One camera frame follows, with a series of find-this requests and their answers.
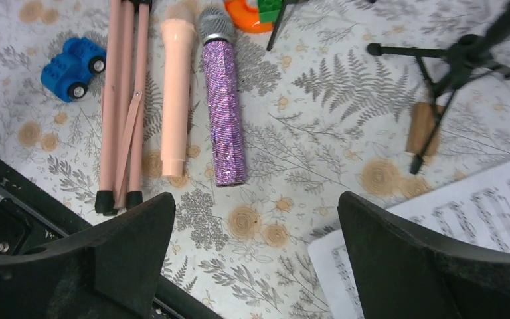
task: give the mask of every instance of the pink tripod stand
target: pink tripod stand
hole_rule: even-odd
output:
[[[115,215],[142,203],[141,152],[151,0],[111,0],[102,91],[100,180],[95,211]],[[134,16],[138,14],[134,90],[131,91]]]

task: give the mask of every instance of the pink microphone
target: pink microphone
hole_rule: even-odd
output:
[[[161,24],[165,45],[161,162],[163,176],[180,177],[187,155],[187,116],[195,14],[185,2],[167,8]]]

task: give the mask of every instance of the black microphone stand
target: black microphone stand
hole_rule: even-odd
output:
[[[370,43],[367,46],[369,54],[380,56],[383,54],[415,56],[425,85],[429,90],[429,105],[432,111],[435,126],[424,142],[420,152],[414,156],[410,167],[411,174],[417,174],[423,165],[425,156],[431,141],[435,137],[438,128],[450,107],[450,104],[456,94],[456,91],[483,76],[493,72],[503,75],[505,80],[510,80],[510,67],[495,62],[490,48],[504,41],[510,35],[510,3],[507,10],[488,28],[485,36],[464,35],[458,42],[451,45],[448,49],[418,49],[418,48],[400,48],[383,47],[380,43]],[[423,58],[440,58],[449,64],[450,70],[439,82],[435,83],[429,76]],[[485,68],[487,72],[473,75],[477,68]],[[437,99],[444,93],[450,91],[445,106],[439,112],[437,109]]]

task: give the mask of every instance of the wooden block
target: wooden block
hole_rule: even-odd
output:
[[[441,112],[444,106],[437,105],[437,110]],[[417,154],[421,152],[423,144],[431,134],[431,130],[435,127],[435,119],[429,103],[418,102],[415,104],[412,112],[412,123],[410,126],[410,134],[408,135],[408,143],[406,145],[406,152]],[[437,147],[440,142],[439,130],[433,137],[431,144],[427,148],[427,156],[432,156],[437,153]]]

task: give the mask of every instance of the green lego block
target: green lego block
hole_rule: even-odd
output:
[[[281,0],[257,0],[257,7],[259,8],[259,21],[261,21],[261,23],[276,21],[281,5]]]

